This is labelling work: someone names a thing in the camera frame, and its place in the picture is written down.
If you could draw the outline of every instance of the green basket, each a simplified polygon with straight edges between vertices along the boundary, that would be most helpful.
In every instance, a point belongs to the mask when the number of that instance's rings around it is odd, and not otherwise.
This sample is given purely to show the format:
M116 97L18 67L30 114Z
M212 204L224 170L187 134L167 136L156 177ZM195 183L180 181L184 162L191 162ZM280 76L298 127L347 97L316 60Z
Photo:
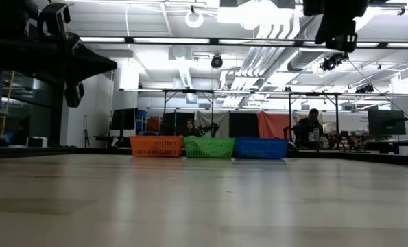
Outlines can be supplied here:
M184 138L189 158L231 158L234 143L235 138Z

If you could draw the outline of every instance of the orange basket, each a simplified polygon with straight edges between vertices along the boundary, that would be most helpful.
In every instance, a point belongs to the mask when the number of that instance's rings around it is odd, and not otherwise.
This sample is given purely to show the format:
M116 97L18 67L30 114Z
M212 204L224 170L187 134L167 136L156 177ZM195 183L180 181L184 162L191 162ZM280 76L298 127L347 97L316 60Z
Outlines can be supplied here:
M130 137L135 157L179 157L182 143L182 137Z

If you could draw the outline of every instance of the plastic basket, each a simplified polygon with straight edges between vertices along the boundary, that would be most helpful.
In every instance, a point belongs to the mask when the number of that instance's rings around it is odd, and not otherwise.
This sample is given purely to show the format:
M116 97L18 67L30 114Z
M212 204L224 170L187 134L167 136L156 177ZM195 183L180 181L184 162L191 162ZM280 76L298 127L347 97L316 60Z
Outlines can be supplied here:
M135 157L179 157L182 137L130 137Z
M235 138L184 138L189 158L231 158L234 143Z
M236 157L282 159L286 157L287 143L287 139L236 138Z

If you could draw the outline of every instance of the man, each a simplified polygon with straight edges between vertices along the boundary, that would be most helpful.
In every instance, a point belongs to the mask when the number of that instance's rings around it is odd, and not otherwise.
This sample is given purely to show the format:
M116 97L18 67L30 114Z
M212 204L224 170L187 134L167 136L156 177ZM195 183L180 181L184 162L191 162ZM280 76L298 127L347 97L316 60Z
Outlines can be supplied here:
M309 133L313 132L314 128L318 128L320 136L322 136L323 130L320 122L318 121L319 111L317 109L311 109L307 118L301 119L296 126L296 141L308 141Z

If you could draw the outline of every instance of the person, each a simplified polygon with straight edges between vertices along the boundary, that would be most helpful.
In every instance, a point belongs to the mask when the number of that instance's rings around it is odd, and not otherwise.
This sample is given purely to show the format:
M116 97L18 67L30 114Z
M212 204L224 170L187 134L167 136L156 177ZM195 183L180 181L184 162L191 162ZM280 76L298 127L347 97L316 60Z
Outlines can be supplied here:
M322 126L318 121L318 115L320 112L317 109L311 109L307 118L301 119L297 124L297 142L308 141L309 133L314 131L314 128L318 128L320 136L324 134Z
M184 137L199 137L199 131L195 127L195 122L193 120L187 120L185 131L182 133Z

